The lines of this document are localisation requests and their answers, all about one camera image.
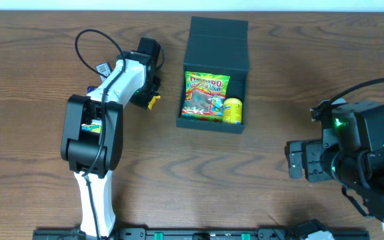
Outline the yellow candy wrapper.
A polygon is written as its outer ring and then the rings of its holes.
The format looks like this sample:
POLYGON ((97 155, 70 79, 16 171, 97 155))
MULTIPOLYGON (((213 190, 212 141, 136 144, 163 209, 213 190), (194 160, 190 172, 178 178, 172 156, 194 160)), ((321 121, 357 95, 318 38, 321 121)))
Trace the yellow candy wrapper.
POLYGON ((160 98, 161 98, 160 95, 154 95, 154 96, 152 96, 152 98, 151 98, 151 100, 150 100, 150 102, 149 102, 149 104, 148 104, 148 109, 149 109, 149 110, 152 110, 152 108, 153 108, 155 102, 156 102, 157 100, 159 100, 160 98))

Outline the yellow Mentos bottle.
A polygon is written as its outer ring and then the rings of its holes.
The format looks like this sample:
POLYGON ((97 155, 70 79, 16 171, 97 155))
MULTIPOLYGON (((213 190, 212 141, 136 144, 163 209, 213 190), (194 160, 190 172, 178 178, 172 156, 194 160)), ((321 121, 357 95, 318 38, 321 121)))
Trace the yellow Mentos bottle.
POLYGON ((223 122, 242 124, 243 103, 237 98, 228 98, 223 103, 223 122))

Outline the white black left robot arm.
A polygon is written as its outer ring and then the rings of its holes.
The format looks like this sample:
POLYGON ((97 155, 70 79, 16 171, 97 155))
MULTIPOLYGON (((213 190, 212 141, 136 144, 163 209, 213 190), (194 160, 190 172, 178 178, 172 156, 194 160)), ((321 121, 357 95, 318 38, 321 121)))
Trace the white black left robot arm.
POLYGON ((85 96, 72 95, 66 106, 61 157, 78 182, 82 222, 71 236, 109 239, 116 216, 112 178, 123 150, 123 110, 128 103, 152 109, 160 98, 160 44, 141 38, 135 51, 118 55, 114 70, 85 96))

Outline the Haribo worms candy bag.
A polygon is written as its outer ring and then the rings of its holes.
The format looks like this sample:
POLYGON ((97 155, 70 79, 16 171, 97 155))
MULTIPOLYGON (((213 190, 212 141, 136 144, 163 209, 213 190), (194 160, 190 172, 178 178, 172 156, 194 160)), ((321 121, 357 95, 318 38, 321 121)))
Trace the Haribo worms candy bag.
POLYGON ((185 72, 185 100, 181 117, 221 122, 230 76, 185 72))

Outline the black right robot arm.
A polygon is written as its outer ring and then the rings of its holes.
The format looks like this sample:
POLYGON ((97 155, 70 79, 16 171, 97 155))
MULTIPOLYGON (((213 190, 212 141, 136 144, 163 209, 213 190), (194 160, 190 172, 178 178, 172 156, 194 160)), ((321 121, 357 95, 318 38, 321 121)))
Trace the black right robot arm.
POLYGON ((311 115, 321 124, 321 137, 286 143, 290 178, 335 180, 343 195, 353 190, 362 198, 358 203, 348 196, 362 216, 384 224, 384 104, 323 101, 311 115))

